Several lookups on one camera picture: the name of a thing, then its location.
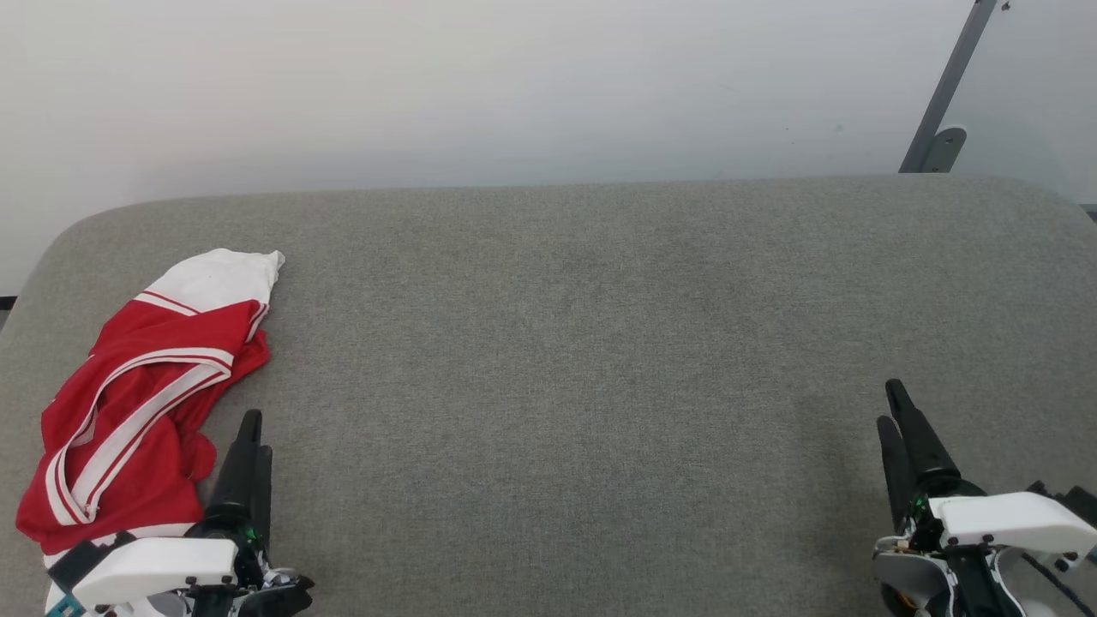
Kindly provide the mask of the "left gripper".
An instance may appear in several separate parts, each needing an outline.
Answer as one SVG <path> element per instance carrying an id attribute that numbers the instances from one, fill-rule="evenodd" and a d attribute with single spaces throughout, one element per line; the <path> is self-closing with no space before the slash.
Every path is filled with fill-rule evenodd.
<path id="1" fill-rule="evenodd" d="M 255 523 L 189 528 L 189 538 L 231 540 L 237 550 L 231 575 L 215 584 L 189 581 L 191 616 L 297 616 L 313 605 L 312 577 L 270 565 L 272 448 L 261 445 L 261 410 L 247 410 L 205 508 L 210 519 L 250 519 L 255 497 Z"/>

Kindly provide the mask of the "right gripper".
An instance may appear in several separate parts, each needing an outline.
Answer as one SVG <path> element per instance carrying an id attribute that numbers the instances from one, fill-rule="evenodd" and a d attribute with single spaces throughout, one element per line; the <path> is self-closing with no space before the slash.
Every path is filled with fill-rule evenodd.
<path id="1" fill-rule="evenodd" d="M 890 417 L 879 416 L 875 427 L 895 532 L 878 540 L 874 569 L 889 610 L 1010 616 L 1013 601 L 994 558 L 1007 526 L 1000 509 L 1011 494 L 987 495 L 959 480 L 955 461 L 905 384 L 889 379 L 885 394 Z"/>

